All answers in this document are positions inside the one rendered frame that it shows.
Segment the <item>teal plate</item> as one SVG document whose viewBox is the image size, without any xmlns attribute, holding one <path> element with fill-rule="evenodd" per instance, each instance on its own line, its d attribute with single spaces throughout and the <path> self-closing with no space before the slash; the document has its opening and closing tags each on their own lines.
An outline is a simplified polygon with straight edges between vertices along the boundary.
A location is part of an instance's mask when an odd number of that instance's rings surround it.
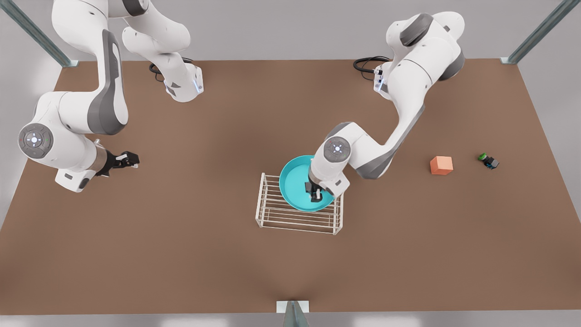
<svg viewBox="0 0 581 327">
<path fill-rule="evenodd" d="M 285 201 L 292 207 L 305 211 L 315 212 L 322 210 L 334 201 L 333 195 L 327 191 L 321 191 L 320 202 L 311 201 L 310 188 L 305 184 L 309 182 L 308 172 L 313 155 L 302 155 L 290 160 L 282 169 L 279 176 L 279 187 Z"/>
</svg>

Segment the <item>orange cube block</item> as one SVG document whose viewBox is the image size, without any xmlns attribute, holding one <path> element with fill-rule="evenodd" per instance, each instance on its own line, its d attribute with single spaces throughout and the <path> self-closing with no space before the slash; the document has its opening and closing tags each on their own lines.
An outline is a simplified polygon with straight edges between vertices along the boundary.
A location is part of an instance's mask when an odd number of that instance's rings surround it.
<svg viewBox="0 0 581 327">
<path fill-rule="evenodd" d="M 430 172 L 434 175 L 447 175 L 453 171 L 452 157 L 434 157 L 430 161 Z"/>
</svg>

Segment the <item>silver frame post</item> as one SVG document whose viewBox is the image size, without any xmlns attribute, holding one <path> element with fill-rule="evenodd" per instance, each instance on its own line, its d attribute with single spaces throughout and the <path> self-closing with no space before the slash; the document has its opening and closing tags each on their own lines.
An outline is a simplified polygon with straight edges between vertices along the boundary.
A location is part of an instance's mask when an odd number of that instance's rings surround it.
<svg viewBox="0 0 581 327">
<path fill-rule="evenodd" d="M 560 4 L 517 47 L 517 49 L 509 56 L 501 57 L 500 62 L 506 65 L 516 65 L 521 62 L 521 60 L 580 3 L 581 0 L 562 0 Z"/>
<path fill-rule="evenodd" d="M 41 46 L 62 68 L 75 68 L 78 60 L 71 60 L 64 52 L 25 14 L 13 0 L 0 0 L 0 8 L 18 24 L 27 35 Z"/>
<path fill-rule="evenodd" d="M 284 313 L 283 327 L 309 327 L 305 317 L 310 312 L 309 301 L 277 301 L 276 312 Z"/>
</svg>

